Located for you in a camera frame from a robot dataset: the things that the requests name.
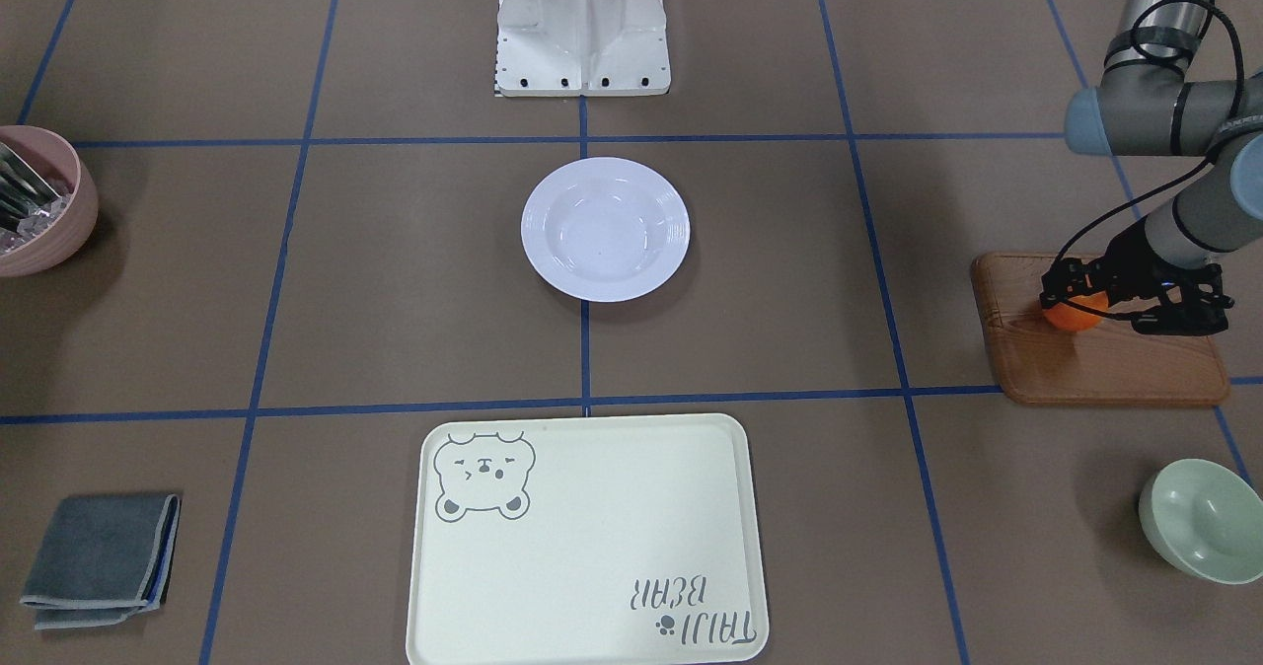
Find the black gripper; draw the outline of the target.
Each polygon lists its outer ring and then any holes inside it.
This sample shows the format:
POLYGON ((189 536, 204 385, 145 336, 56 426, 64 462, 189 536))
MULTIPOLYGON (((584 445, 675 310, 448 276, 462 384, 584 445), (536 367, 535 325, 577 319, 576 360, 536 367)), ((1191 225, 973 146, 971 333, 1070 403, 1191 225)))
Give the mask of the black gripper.
POLYGON ((1142 293, 1151 270, 1166 264, 1176 266, 1133 250, 1110 250, 1091 261, 1061 257, 1061 288, 1039 291, 1038 302, 1045 313, 1100 313, 1104 319, 1129 324, 1137 310, 1156 304, 1153 297, 1142 293))

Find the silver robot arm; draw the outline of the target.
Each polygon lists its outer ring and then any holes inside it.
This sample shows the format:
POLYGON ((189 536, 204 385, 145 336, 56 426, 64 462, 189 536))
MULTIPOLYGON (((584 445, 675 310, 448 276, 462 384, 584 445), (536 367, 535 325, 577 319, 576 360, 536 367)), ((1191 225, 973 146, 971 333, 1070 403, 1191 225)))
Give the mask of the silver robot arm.
POLYGON ((1190 156, 1175 196, 1100 257, 1060 250, 1041 279, 1061 329, 1124 322, 1140 334, 1226 331, 1220 260, 1262 233, 1260 76, 1215 0, 1127 0, 1099 85, 1074 95, 1068 146, 1091 156, 1190 156))

